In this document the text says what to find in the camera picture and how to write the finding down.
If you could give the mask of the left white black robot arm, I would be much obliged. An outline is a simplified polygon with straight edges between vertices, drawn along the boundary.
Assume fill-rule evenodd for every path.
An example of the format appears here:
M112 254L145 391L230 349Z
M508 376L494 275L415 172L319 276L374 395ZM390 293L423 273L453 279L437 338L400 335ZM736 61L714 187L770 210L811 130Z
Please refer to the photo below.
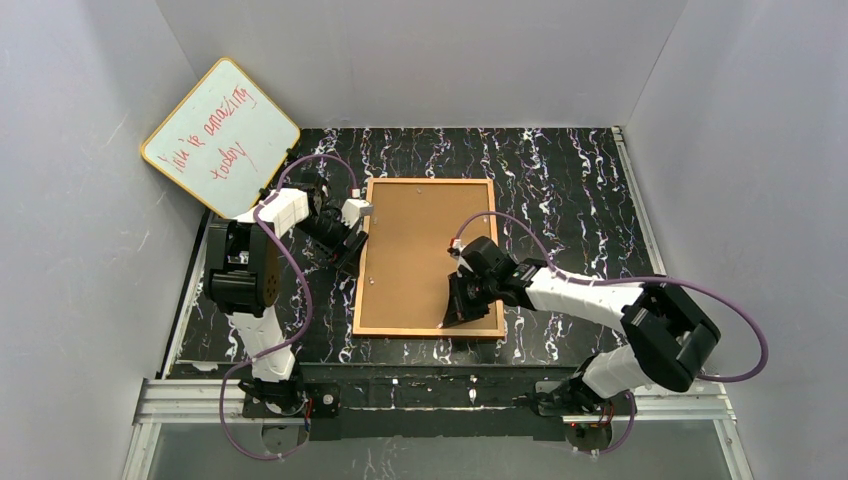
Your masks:
M270 190L249 211L212 223L203 292L235 327L254 378L287 381L296 365L275 307L282 237L292 229L306 234L332 268L355 277L368 238L364 222L372 211L359 189L335 204L327 179L306 172L300 181Z

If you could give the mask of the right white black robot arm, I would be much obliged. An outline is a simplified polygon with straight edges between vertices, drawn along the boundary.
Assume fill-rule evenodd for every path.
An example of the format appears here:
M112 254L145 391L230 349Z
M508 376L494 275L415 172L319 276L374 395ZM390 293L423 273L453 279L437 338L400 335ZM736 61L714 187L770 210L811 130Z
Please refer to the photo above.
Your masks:
M694 300L668 282L603 286L590 277L560 273L540 259L518 262L488 237L467 245L455 239L448 252L457 268L448 276L444 328L480 319L502 302L577 317L624 335L624 346L585 360L545 395L549 402L589 408L648 385L685 392L721 338Z

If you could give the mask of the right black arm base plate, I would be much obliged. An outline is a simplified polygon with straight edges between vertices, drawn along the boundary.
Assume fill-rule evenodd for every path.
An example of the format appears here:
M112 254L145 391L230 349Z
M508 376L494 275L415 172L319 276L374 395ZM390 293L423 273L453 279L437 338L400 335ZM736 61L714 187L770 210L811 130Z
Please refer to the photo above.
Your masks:
M630 401L624 392L601 398L576 379L538 381L528 399L535 413L547 417L588 415L600 420L601 414L608 418L631 413Z

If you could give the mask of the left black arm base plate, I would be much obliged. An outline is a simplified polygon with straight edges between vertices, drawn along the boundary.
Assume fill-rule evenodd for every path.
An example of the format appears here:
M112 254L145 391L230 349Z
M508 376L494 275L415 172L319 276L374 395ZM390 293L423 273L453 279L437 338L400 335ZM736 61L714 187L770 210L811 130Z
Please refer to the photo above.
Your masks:
M242 410L245 418L324 419L339 414L341 391L337 384L245 379L237 386L245 394Z

